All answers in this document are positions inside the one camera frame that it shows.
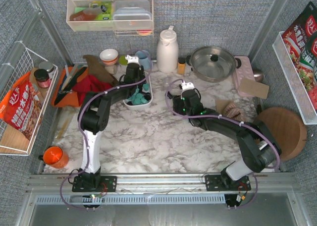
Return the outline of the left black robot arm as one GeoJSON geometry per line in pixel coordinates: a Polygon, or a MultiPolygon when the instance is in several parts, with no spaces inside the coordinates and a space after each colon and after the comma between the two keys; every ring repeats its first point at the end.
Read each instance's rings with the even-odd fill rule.
{"type": "Polygon", "coordinates": [[[146,80],[138,63],[129,63],[123,81],[106,91],[88,92],[78,115],[78,127],[84,139],[83,162],[80,174],[96,174],[100,170],[100,133],[108,124],[110,107],[131,97],[146,80]]]}

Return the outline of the teal capsule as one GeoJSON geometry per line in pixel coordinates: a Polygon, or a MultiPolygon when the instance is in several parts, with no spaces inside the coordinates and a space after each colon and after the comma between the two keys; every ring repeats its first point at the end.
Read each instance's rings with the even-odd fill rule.
{"type": "Polygon", "coordinates": [[[148,102],[149,102],[149,101],[146,100],[145,98],[142,98],[142,99],[141,99],[141,103],[142,103],[142,104],[147,104],[148,102]]]}
{"type": "Polygon", "coordinates": [[[142,88],[143,88],[144,91],[147,92],[147,91],[149,90],[149,88],[150,88],[150,85],[147,84],[147,83],[146,83],[146,84],[143,84],[142,88]]]}
{"type": "Polygon", "coordinates": [[[136,96],[135,96],[135,99],[143,99],[144,95],[142,93],[138,93],[136,96]]]}
{"type": "Polygon", "coordinates": [[[132,105],[140,105],[141,104],[141,100],[140,99],[134,99],[132,101],[132,105]]]}

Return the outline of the red cloth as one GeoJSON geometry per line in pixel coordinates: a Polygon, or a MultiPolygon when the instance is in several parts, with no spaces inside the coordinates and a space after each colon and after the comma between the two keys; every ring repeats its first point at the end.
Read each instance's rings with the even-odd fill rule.
{"type": "Polygon", "coordinates": [[[111,84],[102,82],[93,75],[87,75],[83,80],[77,83],[72,90],[77,93],[78,102],[81,104],[88,92],[106,91],[111,87],[111,84]]]}

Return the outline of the white storage basket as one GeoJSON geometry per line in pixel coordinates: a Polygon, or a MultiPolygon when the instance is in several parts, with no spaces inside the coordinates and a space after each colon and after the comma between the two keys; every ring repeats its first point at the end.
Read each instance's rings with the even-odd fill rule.
{"type": "Polygon", "coordinates": [[[152,84],[151,84],[151,79],[150,79],[149,73],[146,72],[146,71],[145,71],[145,77],[146,77],[146,80],[145,80],[145,82],[143,84],[146,84],[146,83],[149,84],[150,85],[149,90],[147,92],[144,91],[143,88],[142,88],[143,84],[139,84],[139,85],[133,86],[132,90],[134,90],[134,92],[128,97],[128,99],[123,100],[124,105],[130,110],[144,110],[146,108],[149,108],[151,106],[151,104],[152,104],[152,101],[153,101],[152,84]],[[151,100],[149,100],[149,102],[147,104],[142,104],[141,103],[140,105],[127,105],[127,103],[129,101],[132,102],[135,99],[135,96],[138,93],[142,93],[143,95],[149,93],[151,95],[151,100]]]}

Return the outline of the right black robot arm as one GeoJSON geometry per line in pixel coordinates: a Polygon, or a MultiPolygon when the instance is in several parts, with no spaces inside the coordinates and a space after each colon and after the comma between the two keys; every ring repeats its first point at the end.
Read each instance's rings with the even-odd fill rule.
{"type": "Polygon", "coordinates": [[[167,97],[172,99],[174,113],[187,117],[192,126],[217,132],[237,141],[241,159],[221,171],[225,185],[228,186],[250,173],[259,173],[272,163],[279,166],[281,148],[262,121],[238,122],[221,116],[215,110],[205,108],[200,94],[194,89],[176,96],[168,92],[167,97]]]}

